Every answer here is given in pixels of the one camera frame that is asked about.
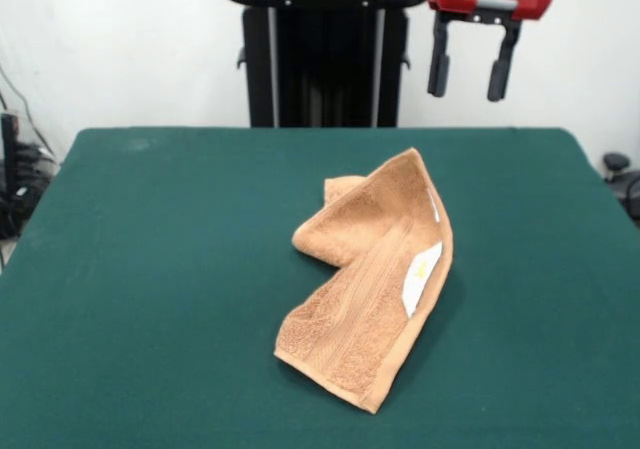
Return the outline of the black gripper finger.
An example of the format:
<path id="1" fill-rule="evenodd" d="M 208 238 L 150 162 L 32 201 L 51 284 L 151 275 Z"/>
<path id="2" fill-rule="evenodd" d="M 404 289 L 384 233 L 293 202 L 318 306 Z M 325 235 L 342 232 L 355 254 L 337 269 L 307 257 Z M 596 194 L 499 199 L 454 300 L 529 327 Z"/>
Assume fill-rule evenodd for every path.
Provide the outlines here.
<path id="1" fill-rule="evenodd" d="M 450 58 L 447 54 L 449 15 L 438 11 L 433 25 L 433 50 L 428 80 L 428 93 L 443 97 L 446 92 Z"/>
<path id="2" fill-rule="evenodd" d="M 519 20 L 503 18 L 500 22 L 505 29 L 505 35 L 500 45 L 498 57 L 493 62 L 491 69 L 487 91 L 487 99 L 490 102 L 499 102 L 506 96 L 512 58 L 522 26 L 522 22 Z"/>

